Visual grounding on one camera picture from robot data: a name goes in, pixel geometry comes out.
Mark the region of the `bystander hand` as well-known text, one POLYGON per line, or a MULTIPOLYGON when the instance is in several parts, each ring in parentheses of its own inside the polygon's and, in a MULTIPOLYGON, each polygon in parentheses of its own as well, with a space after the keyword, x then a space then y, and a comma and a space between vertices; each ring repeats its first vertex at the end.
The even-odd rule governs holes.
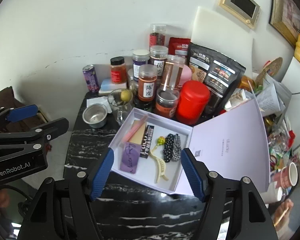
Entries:
POLYGON ((277 208, 273 217, 273 224, 276 231, 281 230, 289 222, 289 215, 293 206, 294 203, 290 199, 286 199, 277 208))

